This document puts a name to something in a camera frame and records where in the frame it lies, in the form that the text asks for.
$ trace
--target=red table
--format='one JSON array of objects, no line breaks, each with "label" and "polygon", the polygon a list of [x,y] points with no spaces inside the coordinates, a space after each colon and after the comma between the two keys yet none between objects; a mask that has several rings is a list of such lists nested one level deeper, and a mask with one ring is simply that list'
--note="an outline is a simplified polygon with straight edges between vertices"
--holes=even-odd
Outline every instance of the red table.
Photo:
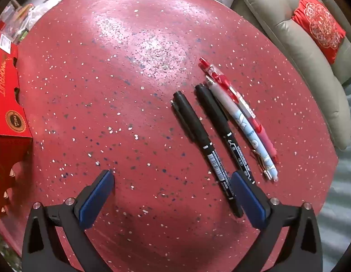
[{"label": "red table", "polygon": [[0,221],[17,250],[35,201],[62,203],[112,169],[116,195],[87,235],[114,271],[235,267],[258,231],[230,214],[170,105],[182,90],[233,172],[193,95],[204,79],[200,56],[220,64],[275,143],[281,165],[272,184],[237,133],[259,186],[282,203],[320,210],[337,163],[326,125],[299,74],[256,28],[215,0],[64,0],[19,46],[32,168],[15,169]]}]

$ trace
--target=round gold seal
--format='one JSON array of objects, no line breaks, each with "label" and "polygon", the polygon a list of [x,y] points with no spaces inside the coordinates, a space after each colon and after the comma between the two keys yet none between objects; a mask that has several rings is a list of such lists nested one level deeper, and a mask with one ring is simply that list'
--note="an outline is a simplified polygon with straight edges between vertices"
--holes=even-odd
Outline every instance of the round gold seal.
[{"label": "round gold seal", "polygon": [[8,126],[16,132],[22,133],[26,129],[26,122],[16,111],[8,111],[5,114],[5,120]]}]

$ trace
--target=cardboard box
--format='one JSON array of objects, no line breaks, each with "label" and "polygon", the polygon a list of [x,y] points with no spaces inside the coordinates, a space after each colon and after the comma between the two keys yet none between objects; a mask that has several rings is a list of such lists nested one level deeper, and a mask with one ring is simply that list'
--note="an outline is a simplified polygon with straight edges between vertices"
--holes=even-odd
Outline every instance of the cardboard box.
[{"label": "cardboard box", "polygon": [[14,186],[12,166],[23,160],[32,143],[19,93],[17,46],[0,33],[0,216],[9,203],[6,190]]}]

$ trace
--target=red ballpoint pen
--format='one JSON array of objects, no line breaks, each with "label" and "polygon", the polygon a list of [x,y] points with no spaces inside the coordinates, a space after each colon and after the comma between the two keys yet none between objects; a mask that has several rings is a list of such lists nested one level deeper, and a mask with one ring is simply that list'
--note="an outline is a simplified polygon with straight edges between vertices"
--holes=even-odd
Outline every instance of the red ballpoint pen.
[{"label": "red ballpoint pen", "polygon": [[256,118],[254,112],[247,104],[247,102],[242,98],[241,94],[232,87],[229,79],[216,66],[210,64],[202,57],[200,58],[200,68],[202,68],[202,70],[209,74],[238,105],[242,113],[252,125],[261,142],[265,146],[265,149],[271,156],[273,162],[278,163],[278,155],[276,149],[274,148],[274,145],[267,136],[265,128],[262,126],[261,122]]}]

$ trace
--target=barcode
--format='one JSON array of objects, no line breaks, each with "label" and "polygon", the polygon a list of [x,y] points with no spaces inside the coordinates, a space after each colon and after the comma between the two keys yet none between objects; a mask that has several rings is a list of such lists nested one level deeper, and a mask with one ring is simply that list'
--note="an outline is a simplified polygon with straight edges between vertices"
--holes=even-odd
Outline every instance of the barcode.
[{"label": "barcode", "polygon": [[212,165],[213,169],[215,170],[218,179],[220,181],[225,181],[224,172],[221,170],[221,167],[220,167],[222,165],[221,165],[220,160],[218,159],[217,154],[214,151],[212,151],[212,153],[207,155],[207,157],[208,157],[209,161],[211,162],[211,165]]},{"label": "barcode", "polygon": [[8,39],[6,36],[3,34],[0,36],[0,49],[4,50],[8,54],[10,54],[10,45],[11,45],[10,39]]}]

